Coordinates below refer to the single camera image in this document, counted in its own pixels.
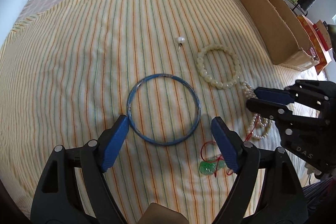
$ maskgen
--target striped bedsheet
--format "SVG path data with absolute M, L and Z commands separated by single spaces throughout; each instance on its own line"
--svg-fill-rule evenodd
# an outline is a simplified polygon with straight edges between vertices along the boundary
M 179 36 L 186 43 L 177 51 Z M 314 68 L 299 72 L 272 65 L 239 0 L 63 0 L 18 21 L 0 51 L 0 175 L 18 206 L 29 215 L 54 146 L 78 147 L 98 138 L 126 113 L 132 87 L 147 75 L 164 72 L 186 80 L 200 98 L 202 116 L 194 135 L 177 146 L 156 147 L 130 129 L 105 177 L 129 223 L 136 223 L 151 202 L 181 212 L 190 223 L 211 223 L 235 175 L 227 176 L 224 169 L 217 178 L 200 174 L 200 148 L 212 140 L 213 117 L 221 116 L 245 139 L 252 113 L 245 108 L 240 85 L 217 90 L 199 77 L 195 58 L 210 43 L 232 47 L 242 80 L 252 87 L 283 88 L 295 79 L 316 79 Z M 229 57 L 221 52 L 207 57 L 205 66 L 216 79 L 232 77 Z M 316 115 L 301 105 L 292 108 Z M 188 131 L 195 109 L 181 84 L 158 79 L 140 88 L 132 111 L 141 132 L 169 141 Z M 280 145 L 277 130 L 254 144 L 275 149 Z M 206 156 L 218 153 L 210 146 Z M 290 157 L 306 183 L 304 162 Z M 77 175 L 84 208 L 93 214 Z M 260 171 L 246 215 L 256 208 L 262 178 Z

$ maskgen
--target blue ring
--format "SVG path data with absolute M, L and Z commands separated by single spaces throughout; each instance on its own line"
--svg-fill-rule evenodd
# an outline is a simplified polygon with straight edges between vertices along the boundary
M 159 77 L 166 77 L 166 78 L 171 78 L 173 80 L 176 80 L 178 82 L 180 82 L 181 84 L 183 84 L 185 87 L 188 88 L 188 90 L 190 91 L 190 93 L 192 94 L 193 98 L 194 98 L 194 102 L 195 102 L 195 105 L 196 105 L 196 108 L 197 108 L 197 116 L 196 116 L 196 119 L 193 123 L 193 126 L 191 127 L 191 129 L 189 130 L 188 134 L 183 136 L 182 138 L 180 139 L 177 139 L 175 141 L 172 141 L 172 142 L 166 142 L 166 143 L 161 143 L 161 142 L 157 142 L 155 140 L 152 140 L 148 137 L 146 137 L 145 135 L 141 134 L 141 132 L 137 129 L 137 127 L 135 126 L 135 123 L 133 121 L 133 118 L 132 118 L 132 113 L 131 113 L 131 103 L 132 103 L 132 100 L 134 98 L 134 95 L 135 93 L 137 92 L 137 90 L 139 89 L 139 87 L 143 84 L 143 83 L 146 83 L 148 82 L 149 80 L 151 79 L 154 79 L 154 78 L 159 78 Z M 145 77 L 144 79 L 140 80 L 134 87 L 133 89 L 131 90 L 131 92 L 129 93 L 128 95 L 128 98 L 127 98 L 127 116 L 128 116 L 128 121 L 129 121 L 129 125 L 131 126 L 131 128 L 135 131 L 135 133 L 140 137 L 142 138 L 143 140 L 145 140 L 146 142 L 149 142 L 153 145 L 161 145 L 161 146 L 170 146 L 170 145 L 177 145 L 183 141 L 185 141 L 187 138 L 189 138 L 195 131 L 198 123 L 200 122 L 200 119 L 201 119 L 201 102 L 200 100 L 198 99 L 195 91 L 193 90 L 193 88 L 186 82 L 184 81 L 183 79 L 181 79 L 180 77 L 177 77 L 175 75 L 169 75 L 169 74 L 166 74 L 166 73 L 158 73 L 158 74 L 155 74 L 155 75 L 149 75 L 147 77 Z

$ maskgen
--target pearl strand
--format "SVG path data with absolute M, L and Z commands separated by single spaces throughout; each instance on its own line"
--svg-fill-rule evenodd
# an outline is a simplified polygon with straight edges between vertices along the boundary
M 251 87 L 250 84 L 248 84 L 247 82 L 241 82 L 241 86 L 242 86 L 243 92 L 244 92 L 247 100 L 250 99 L 250 98 L 257 98 L 257 96 L 254 94 L 253 88 Z M 260 116 L 257 113 L 255 113 L 253 115 L 253 118 L 251 120 L 251 123 L 250 123 L 249 127 L 247 128 L 246 133 L 250 134 L 252 132 L 253 128 L 257 127 L 257 126 L 265 127 L 266 128 L 265 132 L 261 136 L 252 132 L 252 137 L 253 138 L 258 139 L 258 140 L 262 140 L 262 139 L 267 137 L 272 125 L 273 125 L 272 120 L 265 119 L 265 118 L 260 118 Z
M 233 59 L 233 63 L 235 65 L 235 72 L 233 73 L 233 77 L 231 81 L 228 81 L 226 83 L 222 83 L 220 81 L 216 81 L 215 79 L 212 78 L 211 75 L 208 74 L 207 70 L 204 67 L 204 55 L 206 55 L 206 53 L 208 51 L 214 51 L 214 50 L 221 50 L 224 51 L 225 53 L 227 53 L 228 55 L 231 56 L 231 58 Z M 233 87 L 234 85 L 237 84 L 237 82 L 239 81 L 239 77 L 242 74 L 241 68 L 240 68 L 240 63 L 238 60 L 238 56 L 228 47 L 221 45 L 221 44 L 209 44 L 207 46 L 205 46 L 198 54 L 197 54 L 197 69 L 199 72 L 199 75 L 201 75 L 204 80 L 207 83 L 210 83 L 210 85 L 218 88 L 218 89 L 228 89 Z

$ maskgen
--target bed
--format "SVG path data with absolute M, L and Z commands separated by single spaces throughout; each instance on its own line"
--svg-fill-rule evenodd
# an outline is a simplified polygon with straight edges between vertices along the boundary
M 178 51 L 176 37 L 186 44 Z M 34 190 L 52 149 L 78 147 L 110 128 L 126 113 L 126 99 L 143 77 L 170 73 L 186 80 L 202 106 L 194 135 L 177 146 L 152 146 L 130 130 L 106 180 L 129 223 L 151 202 L 182 213 L 190 223 L 211 223 L 235 175 L 199 173 L 200 149 L 212 140 L 210 122 L 221 116 L 242 139 L 252 113 L 238 84 L 217 90 L 197 72 L 197 53 L 205 45 L 231 47 L 242 68 L 241 80 L 253 88 L 284 88 L 295 79 L 317 80 L 314 68 L 299 72 L 272 65 L 263 40 L 239 0 L 29 0 L 0 50 L 0 175 L 18 207 L 30 214 Z M 218 52 L 205 66 L 216 79 L 232 77 L 233 63 Z M 292 110 L 315 117 L 313 109 Z M 132 104 L 136 124 L 156 140 L 186 132 L 195 112 L 182 85 L 155 80 L 140 89 Z M 274 150 L 275 127 L 253 143 Z M 211 157 L 216 146 L 206 151 Z M 290 155 L 302 185 L 304 162 Z M 84 208 L 93 215 L 80 172 Z M 258 174 L 246 215 L 254 212 L 263 171 Z

